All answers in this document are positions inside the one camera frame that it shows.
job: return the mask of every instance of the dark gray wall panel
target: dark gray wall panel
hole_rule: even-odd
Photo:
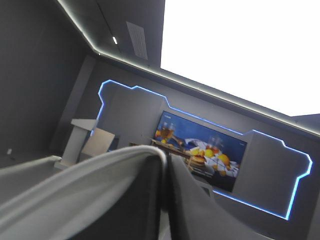
[[[185,93],[179,92],[167,86],[161,85],[157,82],[150,81],[141,76],[135,75],[131,72],[119,69],[105,62],[97,62],[92,74],[90,76],[87,87],[82,95],[82,99],[77,108],[75,118],[96,118],[101,107],[101,101],[98,96],[98,91],[101,83],[106,80],[115,80],[121,82],[127,86],[141,86],[146,89],[155,91],[162,95],[167,96],[170,104],[174,107],[180,108],[184,111],[190,112],[197,116],[201,116],[205,119],[213,121],[217,124],[229,127],[239,132],[248,132],[251,129],[256,129],[263,133],[269,134],[276,138],[284,140],[288,147],[295,148],[302,152],[309,153],[314,164],[311,169],[309,177],[303,178],[299,183],[299,189],[294,200],[294,208],[291,211],[289,221],[275,217],[273,215],[264,213],[254,208],[248,207],[244,204],[235,202],[231,199],[227,199],[223,196],[216,196],[217,201],[226,208],[230,213],[239,218],[244,223],[250,225],[258,232],[273,236],[277,240],[301,240],[306,239],[307,233],[312,219],[313,211],[319,194],[319,181],[320,181],[320,143],[310,140],[304,136],[294,134],[285,129],[277,128],[259,120],[235,113],[225,108],[219,107],[207,101],[201,100],[196,97],[192,97]],[[111,107],[117,110],[117,93],[113,91],[108,96],[107,102],[111,103]],[[128,96],[122,96],[126,98],[129,103],[131,99]],[[148,122],[148,128],[153,125],[156,127],[160,114],[156,122],[154,119],[149,120],[148,109],[145,110],[145,121],[140,123],[143,125]],[[117,126],[118,129],[123,127],[123,123],[120,121],[114,122],[113,126]],[[130,130],[131,142],[138,144],[147,143],[145,138],[141,137],[141,129],[135,128]]]
[[[49,147],[86,54],[47,3],[0,2],[0,155]]]

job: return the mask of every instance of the ceiling vent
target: ceiling vent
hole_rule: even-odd
[[[128,21],[126,22],[126,25],[129,30],[134,54],[139,58],[148,60],[144,28]]]

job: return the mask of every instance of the ceiling light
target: ceiling light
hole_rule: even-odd
[[[114,36],[112,38],[113,38],[114,43],[118,44],[117,39]]]

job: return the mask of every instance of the curved gray surface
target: curved gray surface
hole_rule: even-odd
[[[69,239],[124,194],[145,158],[166,157],[152,146],[126,147],[55,174],[0,206],[0,239]]]
[[[271,240],[230,215],[197,184],[180,157],[169,160],[174,212],[173,240]]]

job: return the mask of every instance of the white lectern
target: white lectern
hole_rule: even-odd
[[[96,123],[96,119],[72,119],[71,124],[74,127],[65,147],[62,160],[54,164],[56,168],[63,170],[77,163],[88,132],[96,127]]]

